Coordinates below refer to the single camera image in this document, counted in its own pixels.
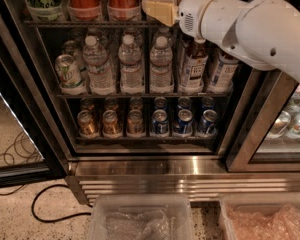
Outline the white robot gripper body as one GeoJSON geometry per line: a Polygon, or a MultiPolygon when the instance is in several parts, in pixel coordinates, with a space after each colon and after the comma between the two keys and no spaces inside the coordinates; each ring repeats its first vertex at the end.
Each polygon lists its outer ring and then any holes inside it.
{"type": "Polygon", "coordinates": [[[198,40],[222,40],[220,0],[181,0],[179,25],[183,33],[198,40]]]}

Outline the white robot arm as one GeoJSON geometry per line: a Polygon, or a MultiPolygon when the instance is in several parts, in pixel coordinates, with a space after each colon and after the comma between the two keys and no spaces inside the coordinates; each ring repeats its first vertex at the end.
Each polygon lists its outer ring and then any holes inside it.
{"type": "Polygon", "coordinates": [[[300,83],[300,12],[284,0],[143,0],[142,9],[255,69],[279,69],[300,83]]]}

